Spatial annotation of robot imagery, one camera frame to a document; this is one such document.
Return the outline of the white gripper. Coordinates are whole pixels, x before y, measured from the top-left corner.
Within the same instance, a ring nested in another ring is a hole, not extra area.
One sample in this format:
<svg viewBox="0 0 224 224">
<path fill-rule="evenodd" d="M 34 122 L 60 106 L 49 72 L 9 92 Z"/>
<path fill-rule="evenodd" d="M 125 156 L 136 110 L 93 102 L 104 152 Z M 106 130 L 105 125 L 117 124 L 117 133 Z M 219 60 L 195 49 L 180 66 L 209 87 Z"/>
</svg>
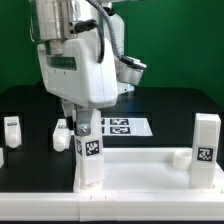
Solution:
<svg viewBox="0 0 224 224">
<path fill-rule="evenodd" d="M 75 108 L 76 134 L 88 136 L 91 133 L 92 111 L 86 108 L 114 106 L 118 97 L 110 42 L 105 40 L 102 63 L 97 62 L 97 47 L 92 39 L 65 41 L 63 55 L 59 56 L 47 55 L 44 44 L 39 44 L 37 49 L 46 90 L 66 99 L 62 101 L 62 108 L 68 129 L 73 129 L 72 111 L 75 103 L 80 105 Z"/>
</svg>

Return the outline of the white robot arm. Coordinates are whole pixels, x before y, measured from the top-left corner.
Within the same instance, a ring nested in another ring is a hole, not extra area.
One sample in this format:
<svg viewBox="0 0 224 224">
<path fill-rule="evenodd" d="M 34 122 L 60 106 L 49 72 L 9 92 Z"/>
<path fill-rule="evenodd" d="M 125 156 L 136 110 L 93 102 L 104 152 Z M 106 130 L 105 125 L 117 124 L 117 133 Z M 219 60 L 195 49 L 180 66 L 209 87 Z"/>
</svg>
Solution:
<svg viewBox="0 0 224 224">
<path fill-rule="evenodd" d="M 45 88 L 76 106 L 76 134 L 88 136 L 93 111 L 115 105 L 117 84 L 138 84 L 146 65 L 121 53 L 97 0 L 29 2 Z"/>
</svg>

